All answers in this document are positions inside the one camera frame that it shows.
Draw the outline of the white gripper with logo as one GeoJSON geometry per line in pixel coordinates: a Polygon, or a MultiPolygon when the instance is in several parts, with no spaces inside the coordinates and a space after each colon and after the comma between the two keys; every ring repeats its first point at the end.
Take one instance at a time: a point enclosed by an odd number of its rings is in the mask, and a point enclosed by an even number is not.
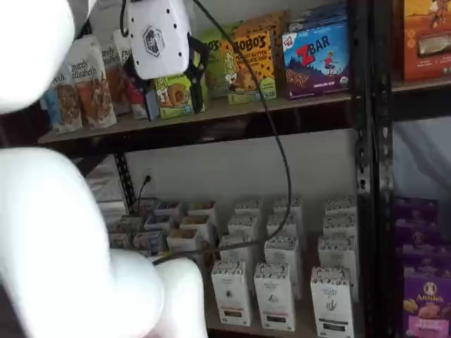
{"type": "Polygon", "coordinates": [[[178,75],[185,71],[190,81],[194,113],[204,107],[201,80],[208,66],[208,46],[190,29],[183,1],[130,1],[128,29],[133,65],[125,72],[136,90],[146,90],[148,79],[178,75]]]}

